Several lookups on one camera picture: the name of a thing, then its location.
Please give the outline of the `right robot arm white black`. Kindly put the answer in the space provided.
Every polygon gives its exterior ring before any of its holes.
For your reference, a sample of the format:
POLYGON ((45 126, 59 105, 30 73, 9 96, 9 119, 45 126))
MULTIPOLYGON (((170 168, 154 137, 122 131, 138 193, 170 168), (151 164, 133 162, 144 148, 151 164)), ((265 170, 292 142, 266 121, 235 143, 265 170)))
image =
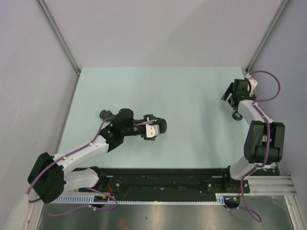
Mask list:
POLYGON ((226 192, 238 188, 238 180, 244 180, 256 170, 269 168, 280 162, 283 156, 285 125, 269 118, 259 107, 253 79, 235 79, 222 96, 233 109, 232 118, 245 120, 249 125, 243 147, 243 157, 229 167, 230 175, 221 180, 226 192))

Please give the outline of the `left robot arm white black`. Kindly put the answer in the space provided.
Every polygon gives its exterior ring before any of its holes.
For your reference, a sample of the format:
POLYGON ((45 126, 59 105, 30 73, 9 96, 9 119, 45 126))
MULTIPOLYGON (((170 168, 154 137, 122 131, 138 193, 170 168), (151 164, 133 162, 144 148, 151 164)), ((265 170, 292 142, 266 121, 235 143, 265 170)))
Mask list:
POLYGON ((125 137, 140 136, 144 140, 154 141, 167 130, 165 119, 153 114, 143 119, 134 119, 134 112, 122 108, 117 114, 103 110, 99 115, 102 123, 95 136, 73 150, 50 155, 45 152, 38 156, 27 181, 27 190, 38 195, 38 200, 48 204, 62 193, 91 188, 102 191, 107 184, 106 174, 97 166, 77 171, 81 164, 102 154, 109 153, 124 142, 125 137))

